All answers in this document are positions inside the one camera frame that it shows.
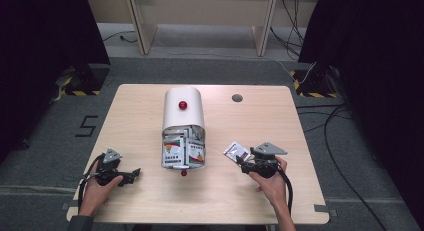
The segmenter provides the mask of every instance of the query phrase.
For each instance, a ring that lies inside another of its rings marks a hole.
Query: person's right hand
[[[275,157],[280,167],[285,171],[287,168],[287,162],[280,157]],[[276,208],[277,205],[286,204],[286,182],[284,182],[281,175],[276,172],[271,178],[263,178],[258,173],[249,172],[249,176],[255,180],[259,187],[256,189],[257,192],[264,192],[271,205]]]

